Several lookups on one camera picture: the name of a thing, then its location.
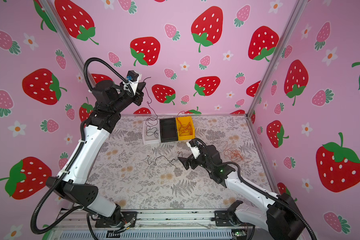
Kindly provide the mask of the yellow plastic bin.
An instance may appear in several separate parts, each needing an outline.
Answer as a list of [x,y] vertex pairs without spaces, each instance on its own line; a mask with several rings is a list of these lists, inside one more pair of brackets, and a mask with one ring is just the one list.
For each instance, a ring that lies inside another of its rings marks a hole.
[[176,118],[176,126],[179,141],[192,140],[195,138],[195,127],[192,117]]

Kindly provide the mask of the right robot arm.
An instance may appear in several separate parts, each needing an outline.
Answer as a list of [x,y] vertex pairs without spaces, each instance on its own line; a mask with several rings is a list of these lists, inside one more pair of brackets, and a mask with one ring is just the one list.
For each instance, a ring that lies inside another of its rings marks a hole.
[[252,213],[242,201],[234,202],[228,208],[228,219],[233,225],[250,223],[268,231],[275,240],[297,240],[303,230],[308,231],[311,239],[317,239],[290,195],[267,191],[243,178],[239,164],[223,162],[214,145],[206,145],[201,139],[194,138],[187,146],[192,154],[178,158],[186,170],[204,168],[214,182],[243,196],[259,209]]

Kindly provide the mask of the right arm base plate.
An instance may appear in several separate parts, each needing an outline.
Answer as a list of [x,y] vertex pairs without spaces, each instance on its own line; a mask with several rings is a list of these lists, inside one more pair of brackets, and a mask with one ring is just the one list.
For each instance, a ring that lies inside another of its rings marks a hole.
[[211,218],[217,227],[253,227],[250,223],[241,222],[237,217],[234,217],[233,212],[228,210],[214,211],[214,217]]

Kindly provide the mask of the aluminium frame rail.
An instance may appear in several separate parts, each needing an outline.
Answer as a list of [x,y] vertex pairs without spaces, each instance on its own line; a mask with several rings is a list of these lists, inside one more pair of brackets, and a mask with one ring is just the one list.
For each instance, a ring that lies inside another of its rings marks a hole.
[[49,240],[271,240],[260,227],[217,227],[214,211],[223,209],[126,210],[138,212],[134,228],[96,228],[98,217],[72,213],[51,230]]

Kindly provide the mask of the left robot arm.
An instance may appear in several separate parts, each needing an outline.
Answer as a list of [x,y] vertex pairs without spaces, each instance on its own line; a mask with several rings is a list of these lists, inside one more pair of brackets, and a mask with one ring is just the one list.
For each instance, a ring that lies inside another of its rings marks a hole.
[[[97,83],[93,87],[88,73],[88,67],[92,62],[103,64],[122,82],[117,85],[112,80],[106,80]],[[31,231],[37,235],[50,231],[76,210],[84,210],[88,216],[98,216],[112,227],[125,228],[123,226],[125,221],[121,207],[101,196],[98,187],[88,184],[87,180],[100,148],[121,119],[122,111],[131,104],[137,106],[142,104],[143,89],[146,83],[139,73],[129,71],[127,76],[123,77],[108,63],[99,58],[86,60],[83,74],[89,91],[96,98],[95,107],[90,116],[80,125],[81,138],[73,155],[56,177],[50,177],[47,180],[49,189],[37,204],[30,222]],[[63,199],[76,204],[76,207],[67,211],[50,226],[39,229],[37,226],[38,215],[52,193],[56,193]]]

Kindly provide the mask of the white plastic bin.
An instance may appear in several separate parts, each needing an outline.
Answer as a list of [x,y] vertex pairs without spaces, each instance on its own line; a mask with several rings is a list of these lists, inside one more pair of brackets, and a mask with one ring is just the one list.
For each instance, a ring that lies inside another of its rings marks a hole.
[[142,136],[144,145],[159,144],[161,142],[159,121],[146,119],[143,122]]

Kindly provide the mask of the black plastic bin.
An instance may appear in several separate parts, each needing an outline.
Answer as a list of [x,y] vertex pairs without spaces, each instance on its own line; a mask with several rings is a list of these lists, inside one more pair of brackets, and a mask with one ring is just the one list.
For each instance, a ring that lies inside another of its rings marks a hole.
[[160,119],[160,139],[162,143],[179,140],[176,118]]

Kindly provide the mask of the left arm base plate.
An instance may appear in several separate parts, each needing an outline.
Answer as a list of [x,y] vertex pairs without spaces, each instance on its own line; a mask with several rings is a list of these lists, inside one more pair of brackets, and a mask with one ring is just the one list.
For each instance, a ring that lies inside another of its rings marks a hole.
[[99,216],[96,228],[134,228],[137,220],[138,212],[121,211],[113,214],[111,217]]

